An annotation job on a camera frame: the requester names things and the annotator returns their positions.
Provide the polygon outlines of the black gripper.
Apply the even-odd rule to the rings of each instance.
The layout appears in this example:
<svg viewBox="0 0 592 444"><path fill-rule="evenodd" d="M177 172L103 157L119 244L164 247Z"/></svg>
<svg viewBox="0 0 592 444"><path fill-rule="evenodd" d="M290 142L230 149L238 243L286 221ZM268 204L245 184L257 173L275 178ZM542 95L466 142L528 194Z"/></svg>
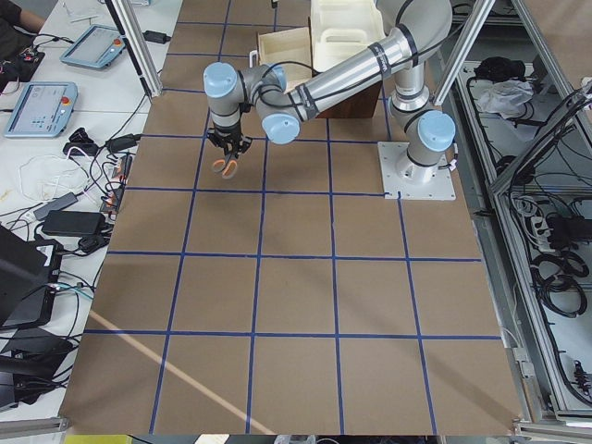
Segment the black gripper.
<svg viewBox="0 0 592 444"><path fill-rule="evenodd" d="M240 155L246 153L253 139L242 133L241 125L230 127L214 125L207 130L207 139L216 147L222 148L224 154Z"/></svg>

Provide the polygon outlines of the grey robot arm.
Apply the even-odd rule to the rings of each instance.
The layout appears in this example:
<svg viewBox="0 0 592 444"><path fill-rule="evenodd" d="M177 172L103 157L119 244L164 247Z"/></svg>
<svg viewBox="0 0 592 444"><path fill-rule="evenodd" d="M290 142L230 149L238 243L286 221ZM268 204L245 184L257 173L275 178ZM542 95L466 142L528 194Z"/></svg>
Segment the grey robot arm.
<svg viewBox="0 0 592 444"><path fill-rule="evenodd" d="M286 89L282 67L237 70L228 63L209 65L203 72L213 122L207 139L227 155L246 152L252 140L242 133L241 116L254 109L271 142L290 143L303 122L388 78L395 81L393 112L415 113L424 108L430 96L425 62L448 38L451 4L415 0L379 1L376 6L385 37L291 91Z"/></svg>
<svg viewBox="0 0 592 444"><path fill-rule="evenodd" d="M452 22L449 1L378 1L385 33L398 31L411 50L410 66L394 73L389 112L406 134L409 145L396 161L399 177L424 186L436 176L438 165L454 141L453 119L430 100L426 61L448 37Z"/></svg>

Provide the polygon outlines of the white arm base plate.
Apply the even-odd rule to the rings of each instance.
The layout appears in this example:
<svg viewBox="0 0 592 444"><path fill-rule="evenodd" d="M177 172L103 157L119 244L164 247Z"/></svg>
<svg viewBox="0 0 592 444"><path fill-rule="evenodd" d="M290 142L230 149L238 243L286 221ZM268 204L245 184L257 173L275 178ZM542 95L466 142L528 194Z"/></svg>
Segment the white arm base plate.
<svg viewBox="0 0 592 444"><path fill-rule="evenodd" d="M445 154L435 166L418 166L407 155L408 142L379 142L378 160L386 199L454 201L456 193Z"/></svg>

